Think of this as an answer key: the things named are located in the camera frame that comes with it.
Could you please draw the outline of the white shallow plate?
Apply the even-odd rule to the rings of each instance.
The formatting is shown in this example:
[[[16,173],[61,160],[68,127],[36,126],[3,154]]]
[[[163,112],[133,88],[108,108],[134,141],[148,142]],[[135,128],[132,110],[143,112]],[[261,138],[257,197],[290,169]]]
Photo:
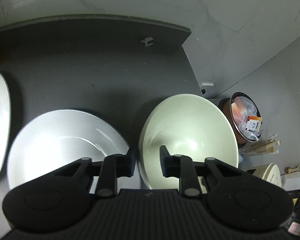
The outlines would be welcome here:
[[[13,189],[77,159],[102,161],[128,149],[119,132],[92,114],[50,111],[33,119],[16,136],[8,155],[8,184]]]

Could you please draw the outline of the cream round lid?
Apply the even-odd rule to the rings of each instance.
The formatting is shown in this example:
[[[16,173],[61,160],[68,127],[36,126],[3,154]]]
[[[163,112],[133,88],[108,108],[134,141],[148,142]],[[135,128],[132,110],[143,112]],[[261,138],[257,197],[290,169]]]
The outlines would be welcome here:
[[[253,175],[278,187],[282,187],[280,169],[274,163],[256,167]]]

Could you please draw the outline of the brown trash bin with bag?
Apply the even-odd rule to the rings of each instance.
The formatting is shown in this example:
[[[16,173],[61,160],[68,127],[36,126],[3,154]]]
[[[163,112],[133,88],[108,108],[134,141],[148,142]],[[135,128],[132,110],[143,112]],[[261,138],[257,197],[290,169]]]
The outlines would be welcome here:
[[[232,127],[239,148],[257,142],[262,135],[262,116],[253,100],[242,92],[235,92],[219,103]]]

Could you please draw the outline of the pale green bowl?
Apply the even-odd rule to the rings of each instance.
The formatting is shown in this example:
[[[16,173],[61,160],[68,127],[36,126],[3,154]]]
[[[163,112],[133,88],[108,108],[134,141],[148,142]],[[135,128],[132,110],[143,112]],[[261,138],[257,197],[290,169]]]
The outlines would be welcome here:
[[[165,178],[160,146],[203,162],[214,157],[238,167],[238,146],[226,116],[211,101],[194,94],[178,94],[159,103],[147,118],[139,139],[139,170],[149,189],[178,189],[177,178]]]

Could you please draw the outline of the wooden chopsticks bundle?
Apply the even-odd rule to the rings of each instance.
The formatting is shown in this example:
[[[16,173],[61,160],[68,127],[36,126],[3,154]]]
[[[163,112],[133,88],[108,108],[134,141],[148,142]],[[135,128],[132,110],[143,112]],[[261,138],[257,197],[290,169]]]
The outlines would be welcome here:
[[[281,140],[277,139],[277,134],[267,139],[259,140],[242,150],[243,155],[266,155],[278,154]]]

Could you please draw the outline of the grey wall hook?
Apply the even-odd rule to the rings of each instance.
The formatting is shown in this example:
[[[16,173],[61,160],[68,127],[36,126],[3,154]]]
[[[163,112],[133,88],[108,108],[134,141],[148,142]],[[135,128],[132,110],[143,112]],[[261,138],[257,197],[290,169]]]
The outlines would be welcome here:
[[[147,37],[147,38],[140,40],[140,42],[143,43],[145,47],[149,47],[149,46],[153,45],[153,40],[154,39],[152,37]]]

